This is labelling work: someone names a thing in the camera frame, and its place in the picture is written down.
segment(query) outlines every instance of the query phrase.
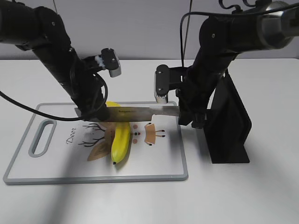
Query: white table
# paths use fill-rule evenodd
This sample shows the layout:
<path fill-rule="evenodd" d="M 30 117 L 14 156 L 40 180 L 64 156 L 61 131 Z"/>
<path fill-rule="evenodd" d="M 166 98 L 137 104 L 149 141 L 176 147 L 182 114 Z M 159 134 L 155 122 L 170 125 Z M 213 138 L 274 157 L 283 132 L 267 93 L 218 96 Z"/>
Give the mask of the white table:
<path fill-rule="evenodd" d="M 175 61 L 122 61 L 110 78 L 109 100 L 153 101 L 154 71 Z M 31 107 L 70 102 L 38 61 L 0 61 L 0 90 Z M 0 182 L 4 224 L 297 224 L 299 223 L 299 62 L 242 59 L 231 77 L 253 127 L 249 164 L 211 164 L 196 132 L 182 127 L 189 179 L 184 182 L 6 186 Z M 175 100 L 174 93 L 170 100 Z M 0 176 L 31 113 L 0 99 Z"/>

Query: banana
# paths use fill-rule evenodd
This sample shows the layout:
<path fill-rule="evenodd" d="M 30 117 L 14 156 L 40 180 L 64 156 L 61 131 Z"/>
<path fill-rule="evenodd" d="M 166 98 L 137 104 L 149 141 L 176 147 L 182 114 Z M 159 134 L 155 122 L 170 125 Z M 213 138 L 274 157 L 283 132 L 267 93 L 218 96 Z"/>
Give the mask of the banana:
<path fill-rule="evenodd" d="M 109 107 L 120 106 L 114 102 L 106 102 Z M 129 122 L 115 124 L 115 137 L 111 147 L 111 160 L 113 164 L 122 161 L 127 152 L 131 137 L 131 126 Z"/>

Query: cutting board handle hole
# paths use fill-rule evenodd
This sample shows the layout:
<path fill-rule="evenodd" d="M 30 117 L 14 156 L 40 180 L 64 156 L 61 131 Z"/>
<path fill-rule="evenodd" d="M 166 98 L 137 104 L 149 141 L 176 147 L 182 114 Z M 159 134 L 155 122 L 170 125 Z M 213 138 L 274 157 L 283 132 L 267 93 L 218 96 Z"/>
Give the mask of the cutting board handle hole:
<path fill-rule="evenodd" d="M 40 123 L 28 151 L 31 157 L 40 157 L 47 152 L 56 125 L 57 121 L 51 119 Z"/>

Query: knife blade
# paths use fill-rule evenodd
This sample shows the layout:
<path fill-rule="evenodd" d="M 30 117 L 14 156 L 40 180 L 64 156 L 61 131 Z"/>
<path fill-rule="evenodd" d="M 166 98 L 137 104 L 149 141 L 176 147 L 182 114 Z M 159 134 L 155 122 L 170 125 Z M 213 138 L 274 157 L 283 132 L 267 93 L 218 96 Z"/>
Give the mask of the knife blade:
<path fill-rule="evenodd" d="M 140 122 L 151 121 L 153 115 L 179 116 L 178 106 L 154 106 L 154 107 L 107 107 L 110 113 L 109 119 L 102 122 Z M 78 116 L 81 112 L 75 108 Z"/>

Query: black cable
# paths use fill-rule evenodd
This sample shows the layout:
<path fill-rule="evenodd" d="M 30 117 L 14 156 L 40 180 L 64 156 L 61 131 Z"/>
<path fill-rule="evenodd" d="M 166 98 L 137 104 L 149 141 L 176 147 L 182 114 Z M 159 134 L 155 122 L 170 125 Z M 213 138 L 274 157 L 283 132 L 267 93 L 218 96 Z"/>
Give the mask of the black cable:
<path fill-rule="evenodd" d="M 190 4 L 189 4 L 189 12 L 191 12 L 191 9 L 192 9 L 192 3 L 193 3 L 193 0 L 190 0 Z M 187 27 L 186 27 L 186 35 L 185 35 L 185 43 L 184 43 L 184 54 L 183 54 L 183 59 L 185 59 L 185 52 L 186 52 L 187 39 L 188 39 L 188 31 L 189 31 L 189 23 L 190 23 L 190 16 L 188 16 Z"/>
<path fill-rule="evenodd" d="M 105 88 L 105 96 L 104 96 L 104 100 L 103 102 L 101 103 L 101 105 L 93 112 L 90 112 L 84 116 L 81 116 L 81 117 L 77 117 L 77 118 L 62 118 L 62 117 L 56 117 L 56 116 L 53 116 L 53 115 L 50 115 L 50 114 L 46 114 L 46 113 L 43 113 L 43 112 L 40 112 L 40 111 L 37 111 L 31 107 L 28 107 L 24 104 L 21 104 L 17 101 L 15 101 L 14 99 L 11 99 L 9 96 L 5 95 L 3 92 L 0 91 L 0 96 L 3 97 L 4 99 L 6 99 L 7 101 L 9 101 L 10 103 L 20 107 L 20 108 L 23 108 L 24 110 L 27 110 L 27 111 L 30 111 L 32 113 L 35 113 L 37 115 L 40 115 L 40 116 L 43 116 L 45 118 L 49 118 L 49 119 L 53 119 L 53 120 L 60 120 L 60 121 L 78 121 L 78 120 L 85 120 L 85 119 L 88 119 L 94 115 L 97 114 L 98 110 L 106 103 L 107 101 L 107 98 L 108 98 L 108 87 L 107 87 L 107 84 L 106 82 L 103 80 L 103 78 L 101 76 L 99 76 L 99 74 L 95 74 L 97 76 L 97 78 L 99 78 L 101 80 L 101 82 L 103 83 L 104 85 L 104 88 Z"/>
<path fill-rule="evenodd" d="M 243 3 L 244 3 L 244 5 L 246 5 L 247 7 L 255 7 L 255 6 L 256 6 L 256 4 L 254 4 L 254 5 L 249 4 L 249 3 L 247 2 L 247 0 L 243 0 Z"/>
<path fill-rule="evenodd" d="M 71 69 L 70 69 L 70 82 L 71 82 L 71 91 L 73 96 L 76 96 L 78 93 L 78 83 L 76 80 L 76 76 L 75 76 L 75 65 L 77 62 L 77 57 L 74 56 L 74 61 L 71 65 Z"/>
<path fill-rule="evenodd" d="M 58 14 L 58 11 L 57 11 L 57 8 L 56 8 L 56 2 L 55 2 L 55 0 L 53 0 L 53 4 L 54 4 L 54 8 L 55 8 L 56 14 Z"/>
<path fill-rule="evenodd" d="M 231 6 L 228 6 L 228 7 L 225 7 L 225 5 L 223 4 L 223 0 L 218 0 L 218 3 L 220 5 L 221 8 L 223 9 L 231 9 L 231 8 L 235 8 L 235 10 L 237 12 L 241 12 L 241 7 L 239 5 L 231 5 Z"/>
<path fill-rule="evenodd" d="M 279 11 L 284 11 L 284 10 L 291 9 L 291 8 L 296 8 L 296 7 L 299 7 L 299 3 L 295 3 L 295 4 L 292 4 L 292 5 L 285 6 L 285 7 L 271 9 L 271 10 L 264 11 L 264 12 L 244 13 L 244 14 L 222 14 L 222 13 L 207 13 L 207 12 L 189 12 L 189 13 L 186 13 L 185 15 L 183 15 L 183 17 L 181 19 L 180 28 L 179 28 L 182 67 L 184 67 L 183 31 L 182 30 L 183 30 L 183 22 L 184 22 L 184 20 L 187 16 L 189 16 L 189 15 L 204 15 L 204 16 L 218 16 L 218 17 L 238 18 L 238 17 L 266 15 L 266 14 L 275 13 L 275 12 L 279 12 Z"/>
<path fill-rule="evenodd" d="M 91 109 L 94 109 L 94 106 L 95 106 L 95 103 L 96 103 L 96 101 L 97 101 L 97 98 L 98 98 L 100 89 L 101 89 L 101 86 L 98 87 L 97 91 L 96 91 L 95 94 L 94 94 Z"/>

